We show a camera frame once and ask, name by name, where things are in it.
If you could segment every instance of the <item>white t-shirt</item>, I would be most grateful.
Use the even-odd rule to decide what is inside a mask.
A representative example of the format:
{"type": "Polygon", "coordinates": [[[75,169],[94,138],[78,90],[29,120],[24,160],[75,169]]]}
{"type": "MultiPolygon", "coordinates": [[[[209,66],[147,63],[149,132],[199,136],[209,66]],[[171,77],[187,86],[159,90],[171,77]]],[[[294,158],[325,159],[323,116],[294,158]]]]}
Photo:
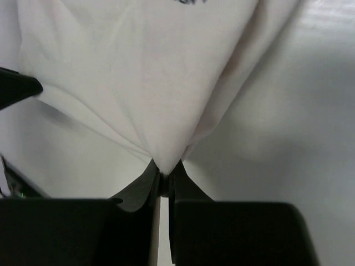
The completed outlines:
{"type": "Polygon", "coordinates": [[[18,1],[39,99],[169,173],[208,135],[297,0],[18,1]]]}

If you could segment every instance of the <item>wrinkled cloth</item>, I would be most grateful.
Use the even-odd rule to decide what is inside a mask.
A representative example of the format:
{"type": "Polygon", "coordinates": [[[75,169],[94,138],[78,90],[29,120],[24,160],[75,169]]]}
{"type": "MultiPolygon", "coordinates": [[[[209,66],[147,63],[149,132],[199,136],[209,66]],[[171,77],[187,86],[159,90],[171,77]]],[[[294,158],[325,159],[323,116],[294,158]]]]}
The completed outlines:
{"type": "Polygon", "coordinates": [[[297,0],[18,0],[38,99],[169,173],[223,114],[297,0]]]}

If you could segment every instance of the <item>black plastic part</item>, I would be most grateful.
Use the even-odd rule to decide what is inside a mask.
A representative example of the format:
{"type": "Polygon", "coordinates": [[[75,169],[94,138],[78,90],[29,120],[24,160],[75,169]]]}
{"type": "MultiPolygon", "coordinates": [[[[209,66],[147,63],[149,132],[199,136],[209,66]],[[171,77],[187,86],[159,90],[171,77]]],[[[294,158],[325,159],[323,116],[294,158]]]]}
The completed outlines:
{"type": "Polygon", "coordinates": [[[286,203],[214,202],[179,163],[172,172],[170,244],[176,266],[319,265],[306,224],[286,203]]]}
{"type": "Polygon", "coordinates": [[[160,195],[163,198],[170,198],[174,196],[174,182],[173,179],[171,178],[172,175],[163,175],[162,173],[159,173],[160,175],[160,195]]]}
{"type": "MultiPolygon", "coordinates": [[[[6,173],[19,178],[7,163],[6,173]]],[[[0,264],[147,266],[159,175],[151,162],[110,199],[0,199],[0,264]]]]}
{"type": "Polygon", "coordinates": [[[0,110],[42,91],[37,79],[0,68],[0,110]]]}

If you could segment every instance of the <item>white surface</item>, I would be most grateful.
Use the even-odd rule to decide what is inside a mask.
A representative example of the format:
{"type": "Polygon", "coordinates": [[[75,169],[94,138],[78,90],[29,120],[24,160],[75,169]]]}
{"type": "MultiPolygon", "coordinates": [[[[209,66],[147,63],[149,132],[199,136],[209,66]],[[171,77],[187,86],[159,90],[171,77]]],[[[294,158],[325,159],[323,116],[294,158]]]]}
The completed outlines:
{"type": "Polygon", "coordinates": [[[18,1],[39,100],[169,173],[219,123],[297,0],[18,1]]]}
{"type": "MultiPolygon", "coordinates": [[[[354,14],[354,0],[308,1],[187,163],[214,198],[294,203],[325,266],[355,264],[354,14]]],[[[35,100],[0,113],[0,151],[55,196],[109,196],[145,167],[35,100]]]]}
{"type": "MultiPolygon", "coordinates": [[[[0,2],[0,36],[0,67],[17,69],[21,33],[19,31],[15,1],[4,0],[0,2]]],[[[1,131],[1,127],[5,126],[2,122],[3,117],[1,114],[0,120],[1,131]]],[[[0,133],[0,147],[3,146],[1,144],[3,141],[7,142],[2,133],[0,133]]],[[[0,165],[0,187],[6,193],[8,190],[2,169],[3,167],[0,165]]]]}

